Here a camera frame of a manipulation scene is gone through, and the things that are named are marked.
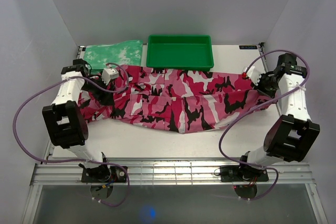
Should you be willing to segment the pink camouflage trousers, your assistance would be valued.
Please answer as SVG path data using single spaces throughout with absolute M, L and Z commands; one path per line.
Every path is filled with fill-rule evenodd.
M 82 91 L 78 105 L 87 122 L 114 119 L 149 129 L 195 133 L 226 128 L 268 97 L 240 74 L 122 65 L 101 102 Z

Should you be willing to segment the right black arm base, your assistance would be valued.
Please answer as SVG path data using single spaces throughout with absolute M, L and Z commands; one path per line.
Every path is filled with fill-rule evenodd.
M 214 171 L 221 182 L 268 182 L 268 173 L 245 165 L 224 165 Z

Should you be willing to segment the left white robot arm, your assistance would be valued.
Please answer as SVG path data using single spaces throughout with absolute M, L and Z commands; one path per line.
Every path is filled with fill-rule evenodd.
M 43 118 L 54 146 L 60 146 L 85 161 L 107 162 L 103 152 L 90 151 L 86 140 L 89 132 L 84 116 L 78 106 L 82 89 L 104 99 L 109 93 L 103 92 L 82 77 L 90 76 L 89 64 L 76 59 L 71 66 L 63 67 L 59 91 L 52 104 L 42 109 Z

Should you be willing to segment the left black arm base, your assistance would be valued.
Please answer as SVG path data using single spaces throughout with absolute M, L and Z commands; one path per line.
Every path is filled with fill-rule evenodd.
M 82 183 L 125 183 L 127 167 L 100 165 L 95 168 L 83 168 Z

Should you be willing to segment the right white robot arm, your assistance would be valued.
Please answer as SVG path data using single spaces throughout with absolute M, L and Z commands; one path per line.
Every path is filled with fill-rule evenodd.
M 303 84 L 307 69 L 297 64 L 295 55 L 280 55 L 276 68 L 266 73 L 251 67 L 247 77 L 260 94 L 274 98 L 279 92 L 282 98 L 281 116 L 266 134 L 263 146 L 240 158 L 237 174 L 242 180 L 262 176 L 263 167 L 277 162 L 302 161 L 320 133 L 319 124 L 312 122 L 307 109 Z

